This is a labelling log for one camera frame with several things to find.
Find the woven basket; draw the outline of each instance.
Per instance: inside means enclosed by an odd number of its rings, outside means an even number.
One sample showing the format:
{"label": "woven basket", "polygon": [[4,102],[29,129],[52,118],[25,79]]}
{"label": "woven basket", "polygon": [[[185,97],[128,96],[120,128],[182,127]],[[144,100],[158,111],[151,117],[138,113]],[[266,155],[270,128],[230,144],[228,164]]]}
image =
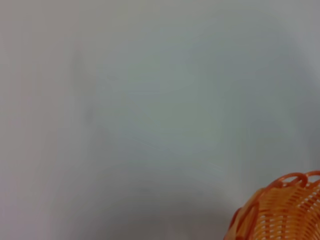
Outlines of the woven basket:
{"label": "woven basket", "polygon": [[320,240],[320,180],[311,176],[320,171],[287,174],[259,189],[235,212],[224,240]]}

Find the gray surface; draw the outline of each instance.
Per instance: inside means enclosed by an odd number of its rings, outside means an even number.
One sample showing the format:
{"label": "gray surface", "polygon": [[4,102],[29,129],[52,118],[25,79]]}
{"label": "gray surface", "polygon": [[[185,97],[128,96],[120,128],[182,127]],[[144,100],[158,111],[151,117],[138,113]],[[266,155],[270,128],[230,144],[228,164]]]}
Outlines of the gray surface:
{"label": "gray surface", "polygon": [[221,239],[319,167],[317,1],[0,3],[0,239]]}

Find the white wall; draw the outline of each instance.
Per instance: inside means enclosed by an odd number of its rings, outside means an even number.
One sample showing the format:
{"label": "white wall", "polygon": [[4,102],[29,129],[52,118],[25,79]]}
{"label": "white wall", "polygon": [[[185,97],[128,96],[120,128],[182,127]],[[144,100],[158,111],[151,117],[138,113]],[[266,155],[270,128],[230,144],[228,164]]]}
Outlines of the white wall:
{"label": "white wall", "polygon": [[221,238],[318,167],[317,1],[0,3],[0,238]]}

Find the plastic basket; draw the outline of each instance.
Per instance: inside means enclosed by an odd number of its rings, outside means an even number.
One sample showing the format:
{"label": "plastic basket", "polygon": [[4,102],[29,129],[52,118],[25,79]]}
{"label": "plastic basket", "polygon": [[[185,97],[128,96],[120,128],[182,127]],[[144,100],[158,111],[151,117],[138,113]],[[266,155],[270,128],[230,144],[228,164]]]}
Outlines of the plastic basket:
{"label": "plastic basket", "polygon": [[311,176],[320,171],[290,173],[259,189],[235,212],[224,240],[320,240],[320,180]]}

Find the orange basket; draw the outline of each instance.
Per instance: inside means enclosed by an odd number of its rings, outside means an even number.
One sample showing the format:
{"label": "orange basket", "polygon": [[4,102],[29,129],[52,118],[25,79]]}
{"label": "orange basket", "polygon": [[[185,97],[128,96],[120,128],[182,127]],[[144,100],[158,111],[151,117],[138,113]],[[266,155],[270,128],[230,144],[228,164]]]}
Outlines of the orange basket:
{"label": "orange basket", "polygon": [[320,180],[311,176],[320,171],[290,173],[259,189],[235,212],[224,240],[320,240]]}

